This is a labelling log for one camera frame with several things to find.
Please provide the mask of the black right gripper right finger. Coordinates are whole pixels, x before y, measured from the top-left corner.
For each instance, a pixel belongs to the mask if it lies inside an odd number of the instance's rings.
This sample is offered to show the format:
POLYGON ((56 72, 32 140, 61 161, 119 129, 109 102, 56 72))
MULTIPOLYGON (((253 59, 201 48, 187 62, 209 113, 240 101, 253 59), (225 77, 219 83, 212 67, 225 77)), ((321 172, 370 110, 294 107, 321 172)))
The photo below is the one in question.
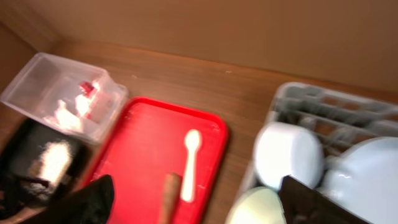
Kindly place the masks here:
POLYGON ((287 224, 368 224, 291 176, 283 178, 278 195, 287 224))

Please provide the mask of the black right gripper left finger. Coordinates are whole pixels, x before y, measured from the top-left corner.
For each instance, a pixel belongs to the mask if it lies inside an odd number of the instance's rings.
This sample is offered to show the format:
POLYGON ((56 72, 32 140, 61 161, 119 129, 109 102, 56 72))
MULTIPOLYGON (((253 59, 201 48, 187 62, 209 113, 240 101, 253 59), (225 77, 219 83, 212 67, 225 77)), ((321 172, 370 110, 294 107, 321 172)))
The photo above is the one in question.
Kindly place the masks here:
POLYGON ((113 179, 104 175, 21 224, 105 224, 113 202, 113 179))

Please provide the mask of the pale green rice bowl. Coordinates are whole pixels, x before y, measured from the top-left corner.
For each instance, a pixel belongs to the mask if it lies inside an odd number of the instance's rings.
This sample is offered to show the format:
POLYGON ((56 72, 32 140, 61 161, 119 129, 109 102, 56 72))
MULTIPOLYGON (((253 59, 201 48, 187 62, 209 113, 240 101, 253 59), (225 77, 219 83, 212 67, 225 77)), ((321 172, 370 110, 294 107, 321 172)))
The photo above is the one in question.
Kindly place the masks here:
POLYGON ((286 224, 282 202, 276 192, 256 187, 243 193, 231 207, 225 224, 286 224))

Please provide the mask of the light blue bowl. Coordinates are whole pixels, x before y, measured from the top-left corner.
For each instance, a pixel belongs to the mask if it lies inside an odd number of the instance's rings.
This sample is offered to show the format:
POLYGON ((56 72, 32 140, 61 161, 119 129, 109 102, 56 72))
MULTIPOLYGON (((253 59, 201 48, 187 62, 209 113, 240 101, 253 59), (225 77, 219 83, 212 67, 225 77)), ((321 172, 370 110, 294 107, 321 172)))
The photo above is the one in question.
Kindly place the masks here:
POLYGON ((253 164, 259 181, 278 191, 282 179, 291 176, 313 189, 323 170, 324 153, 318 138, 293 124, 270 122, 258 132, 253 164))

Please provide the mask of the pile of white rice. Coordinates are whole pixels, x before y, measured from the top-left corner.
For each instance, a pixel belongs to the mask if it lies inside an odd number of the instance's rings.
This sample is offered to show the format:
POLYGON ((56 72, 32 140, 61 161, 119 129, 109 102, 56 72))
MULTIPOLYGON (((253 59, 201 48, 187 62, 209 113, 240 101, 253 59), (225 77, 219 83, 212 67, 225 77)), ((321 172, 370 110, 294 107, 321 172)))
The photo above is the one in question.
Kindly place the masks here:
POLYGON ((39 149, 43 151, 34 159, 29 168, 31 176, 46 180, 55 188, 72 163, 71 145, 64 140, 47 142, 39 149))

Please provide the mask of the light blue plate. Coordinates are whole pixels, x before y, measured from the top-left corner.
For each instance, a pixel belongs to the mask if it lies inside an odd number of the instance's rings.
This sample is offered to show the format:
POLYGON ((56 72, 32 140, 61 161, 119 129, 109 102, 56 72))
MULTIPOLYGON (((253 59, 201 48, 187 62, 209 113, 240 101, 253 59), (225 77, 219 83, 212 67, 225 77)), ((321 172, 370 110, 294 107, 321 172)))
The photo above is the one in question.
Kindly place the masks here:
POLYGON ((397 224, 397 138, 374 138, 341 154, 322 193, 369 223, 397 224))

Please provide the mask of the brown root vegetable stick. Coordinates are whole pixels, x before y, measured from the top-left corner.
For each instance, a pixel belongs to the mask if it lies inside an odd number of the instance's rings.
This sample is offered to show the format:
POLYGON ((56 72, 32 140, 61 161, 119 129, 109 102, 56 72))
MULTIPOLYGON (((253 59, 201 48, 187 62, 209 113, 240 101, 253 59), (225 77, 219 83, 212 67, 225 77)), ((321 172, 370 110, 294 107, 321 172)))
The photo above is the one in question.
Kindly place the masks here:
POLYGON ((180 197, 182 178, 176 173, 168 173, 165 177, 162 205, 159 212, 158 224, 170 224, 180 197))

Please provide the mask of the white tissue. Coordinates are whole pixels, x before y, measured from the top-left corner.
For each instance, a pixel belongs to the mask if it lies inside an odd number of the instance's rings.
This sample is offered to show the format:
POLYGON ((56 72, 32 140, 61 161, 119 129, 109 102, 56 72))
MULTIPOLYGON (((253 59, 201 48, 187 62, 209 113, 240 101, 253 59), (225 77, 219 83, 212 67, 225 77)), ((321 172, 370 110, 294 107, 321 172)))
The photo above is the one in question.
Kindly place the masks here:
MULTIPOLYGON (((69 133, 89 132, 98 124, 93 118, 93 110, 91 111, 92 119, 83 118, 78 114, 75 100, 81 94, 80 83, 70 82, 62 84, 50 94, 49 102, 43 111, 43 120, 46 123, 63 132, 69 133)), ((94 108, 100 86, 96 80, 90 83, 96 88, 95 99, 92 104, 94 108)))

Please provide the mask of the red sauce packet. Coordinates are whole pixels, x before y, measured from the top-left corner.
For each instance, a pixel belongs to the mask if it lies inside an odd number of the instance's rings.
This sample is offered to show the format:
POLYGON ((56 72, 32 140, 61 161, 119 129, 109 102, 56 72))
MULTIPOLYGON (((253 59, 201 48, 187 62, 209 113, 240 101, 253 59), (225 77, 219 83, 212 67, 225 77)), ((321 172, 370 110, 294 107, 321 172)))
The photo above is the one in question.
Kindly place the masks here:
POLYGON ((81 94, 76 97, 78 114, 86 119, 92 119, 91 111, 95 99, 96 88, 90 82, 80 83, 81 94))

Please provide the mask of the white plastic spoon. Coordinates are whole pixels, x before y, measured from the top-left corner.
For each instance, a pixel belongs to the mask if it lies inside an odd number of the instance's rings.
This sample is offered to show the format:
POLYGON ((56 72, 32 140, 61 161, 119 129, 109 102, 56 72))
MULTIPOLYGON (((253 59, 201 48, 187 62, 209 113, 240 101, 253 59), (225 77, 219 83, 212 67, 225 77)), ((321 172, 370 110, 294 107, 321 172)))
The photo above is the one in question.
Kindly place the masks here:
POLYGON ((202 143, 201 132, 199 132, 199 130, 197 129, 189 130, 185 136, 184 143, 187 150, 187 161, 180 198, 187 203, 192 203, 195 198, 197 152, 200 149, 202 143))

